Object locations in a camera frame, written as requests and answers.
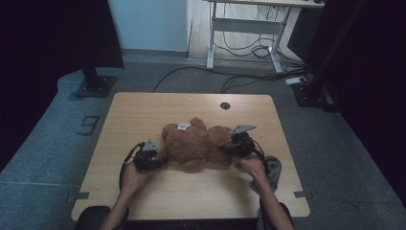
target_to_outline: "label on teddy bear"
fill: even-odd
[[[191,127],[191,124],[187,124],[187,123],[181,123],[178,127],[178,129],[182,129],[182,130],[186,130],[188,129],[188,127]]]

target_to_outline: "tripod base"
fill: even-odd
[[[303,107],[326,107],[328,106],[327,100],[323,92],[317,95],[307,95],[306,85],[292,85],[298,106]]]
[[[90,87],[86,80],[80,84],[75,97],[107,98],[117,77],[100,76],[102,81],[99,87]]]

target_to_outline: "table hole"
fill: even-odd
[[[231,106],[230,106],[229,103],[221,103],[221,104],[220,104],[220,107],[221,107],[222,109],[224,109],[224,110],[227,110],[227,109],[229,109]]]

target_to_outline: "power strip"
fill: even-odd
[[[287,85],[291,85],[291,84],[297,84],[297,83],[305,83],[307,81],[307,79],[305,79],[304,77],[299,77],[299,78],[294,78],[294,79],[288,79],[285,80],[284,82]]]

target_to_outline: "white wall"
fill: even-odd
[[[108,0],[122,49],[186,52],[191,0]]]

